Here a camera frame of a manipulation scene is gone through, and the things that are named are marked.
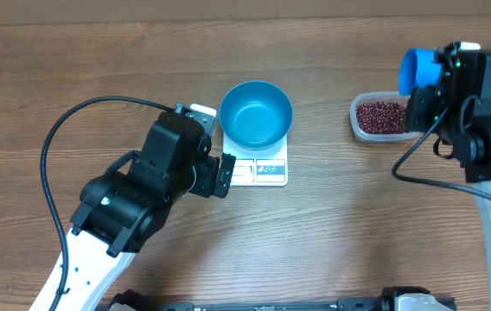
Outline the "blue plastic scoop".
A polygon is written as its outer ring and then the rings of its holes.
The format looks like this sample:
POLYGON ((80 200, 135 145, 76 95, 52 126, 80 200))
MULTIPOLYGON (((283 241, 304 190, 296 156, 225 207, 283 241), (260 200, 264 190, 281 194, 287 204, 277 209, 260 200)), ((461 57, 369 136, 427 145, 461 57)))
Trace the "blue plastic scoop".
POLYGON ((399 94, 411 95, 415 88, 435 86, 442 75, 443 65, 436 61, 435 52, 411 48, 402 60, 399 71, 399 94))

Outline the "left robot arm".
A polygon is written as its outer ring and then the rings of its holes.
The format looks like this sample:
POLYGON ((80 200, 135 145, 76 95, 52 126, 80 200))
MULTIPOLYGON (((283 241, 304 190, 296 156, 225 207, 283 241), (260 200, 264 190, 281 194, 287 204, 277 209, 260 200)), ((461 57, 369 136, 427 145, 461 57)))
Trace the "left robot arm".
POLYGON ((139 151, 129 151, 80 193, 60 257, 32 304, 34 310, 94 310, 186 193, 227 196, 235 157, 209 154, 213 108, 165 111, 139 151))

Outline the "white digital kitchen scale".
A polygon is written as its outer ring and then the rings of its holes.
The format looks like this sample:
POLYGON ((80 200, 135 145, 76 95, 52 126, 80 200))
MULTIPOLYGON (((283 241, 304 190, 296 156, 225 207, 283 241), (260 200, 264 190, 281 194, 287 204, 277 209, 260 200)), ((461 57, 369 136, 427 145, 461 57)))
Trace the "white digital kitchen scale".
POLYGON ((268 149, 249 150, 224 134, 223 152, 236 157, 232 187, 283 187, 288 183, 287 136, 268 149))

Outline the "teal plastic bowl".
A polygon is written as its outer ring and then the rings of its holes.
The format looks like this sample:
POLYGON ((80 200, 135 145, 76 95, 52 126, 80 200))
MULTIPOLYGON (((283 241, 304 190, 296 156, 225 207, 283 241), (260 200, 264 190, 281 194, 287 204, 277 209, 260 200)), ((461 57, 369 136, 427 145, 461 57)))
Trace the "teal plastic bowl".
POLYGON ((294 110, 287 94, 262 80, 236 85, 220 104, 221 129, 245 149, 272 147, 288 134, 293 121, 294 110))

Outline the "red beans in container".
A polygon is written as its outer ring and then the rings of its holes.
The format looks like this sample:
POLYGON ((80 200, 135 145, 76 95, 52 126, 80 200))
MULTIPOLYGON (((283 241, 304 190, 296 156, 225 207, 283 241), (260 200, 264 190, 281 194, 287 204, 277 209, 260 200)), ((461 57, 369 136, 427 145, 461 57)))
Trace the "red beans in container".
POLYGON ((360 129, 368 134, 406 133, 406 108, 397 102, 364 103, 356 107, 355 115, 360 129))

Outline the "clear plastic container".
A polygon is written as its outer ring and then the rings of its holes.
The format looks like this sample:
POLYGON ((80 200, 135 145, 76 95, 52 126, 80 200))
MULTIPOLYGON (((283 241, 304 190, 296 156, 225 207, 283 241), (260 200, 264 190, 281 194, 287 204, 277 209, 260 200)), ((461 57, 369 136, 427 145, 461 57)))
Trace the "clear plastic container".
POLYGON ((398 92, 368 92, 350 106, 354 137, 362 143, 395 143, 419 136, 405 127, 409 97, 398 92))

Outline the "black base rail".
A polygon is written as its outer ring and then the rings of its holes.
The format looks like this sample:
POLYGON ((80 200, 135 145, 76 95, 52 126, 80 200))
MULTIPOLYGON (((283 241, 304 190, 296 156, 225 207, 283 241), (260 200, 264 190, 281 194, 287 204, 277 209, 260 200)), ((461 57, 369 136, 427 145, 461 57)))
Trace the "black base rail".
POLYGON ((115 295, 107 304, 97 307, 109 310, 154 311, 347 311, 347 310, 456 310, 453 297, 436 298, 427 289, 412 286, 387 287, 376 297, 346 297, 335 301, 257 302, 197 304, 192 302, 161 303, 152 297, 127 290, 115 295))

